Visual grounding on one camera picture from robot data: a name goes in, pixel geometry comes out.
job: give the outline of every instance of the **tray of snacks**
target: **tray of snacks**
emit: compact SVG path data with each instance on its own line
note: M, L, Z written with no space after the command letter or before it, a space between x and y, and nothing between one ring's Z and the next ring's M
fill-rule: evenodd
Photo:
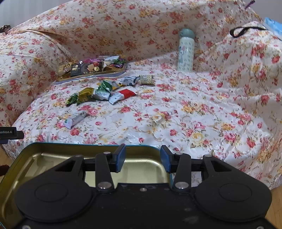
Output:
M117 77L126 70L127 62L120 56L99 56L59 66L57 84L91 77Z

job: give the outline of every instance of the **dark brown object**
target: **dark brown object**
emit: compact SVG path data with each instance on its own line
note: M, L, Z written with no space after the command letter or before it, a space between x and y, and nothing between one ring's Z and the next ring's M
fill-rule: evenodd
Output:
M10 168L9 165L1 165L0 166L0 177L4 176L8 172L9 168Z

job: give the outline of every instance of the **blue package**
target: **blue package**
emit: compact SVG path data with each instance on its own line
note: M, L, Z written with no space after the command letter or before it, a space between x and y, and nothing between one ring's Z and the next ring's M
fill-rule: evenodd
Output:
M265 26L268 30L273 32L275 36L282 40L282 24L266 17L263 22L263 26Z

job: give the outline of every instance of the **black strap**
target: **black strap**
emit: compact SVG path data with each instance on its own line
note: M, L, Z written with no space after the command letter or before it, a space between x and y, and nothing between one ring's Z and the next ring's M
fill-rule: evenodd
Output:
M241 30L241 32L240 32L238 35L234 35L234 31L235 31L236 29L239 29L239 28L243 28L243 29ZM238 37L244 35L244 34L248 31L248 29L251 29L251 28L252 28L252 29L258 29L258 30L267 30L267 29L264 29L264 28L252 27L252 26L250 26L250 27L237 27L237 28L234 28L234 29L230 30L230 35L231 35L232 37L234 37L234 38L238 38Z

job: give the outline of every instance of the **white curtain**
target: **white curtain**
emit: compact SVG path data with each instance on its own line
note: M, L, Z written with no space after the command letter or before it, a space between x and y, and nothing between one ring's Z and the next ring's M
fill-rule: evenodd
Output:
M0 27L14 27L69 0L4 0L0 4Z

